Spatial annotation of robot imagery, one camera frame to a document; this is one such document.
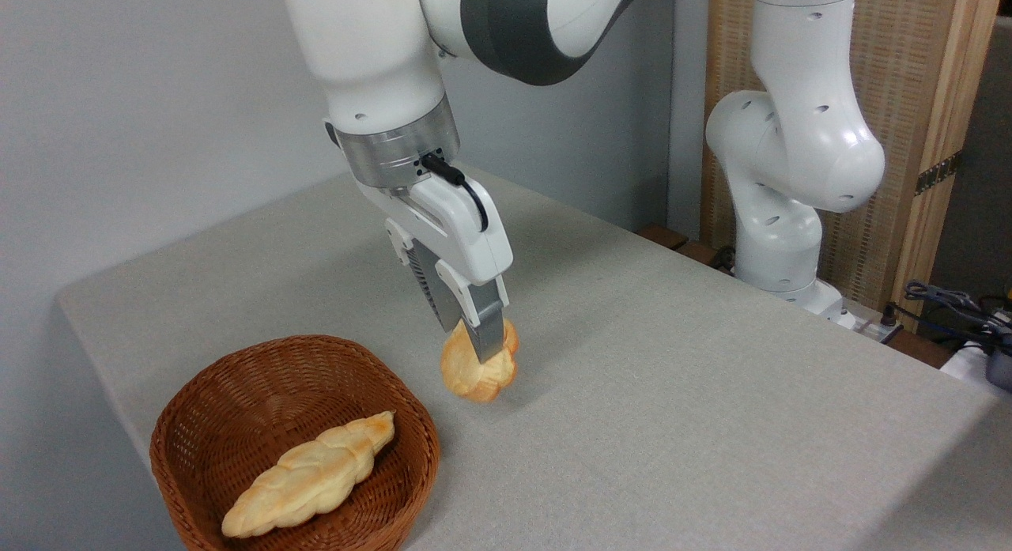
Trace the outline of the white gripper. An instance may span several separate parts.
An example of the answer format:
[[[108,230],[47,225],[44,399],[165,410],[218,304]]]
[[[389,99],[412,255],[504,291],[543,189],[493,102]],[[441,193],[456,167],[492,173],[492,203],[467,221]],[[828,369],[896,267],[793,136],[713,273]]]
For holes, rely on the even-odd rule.
[[[480,363],[504,348],[502,273],[513,252],[495,202],[474,179],[456,186],[426,170],[412,186],[376,187],[375,173],[355,169],[359,191],[386,214],[395,254],[417,284],[446,334],[463,321]]]

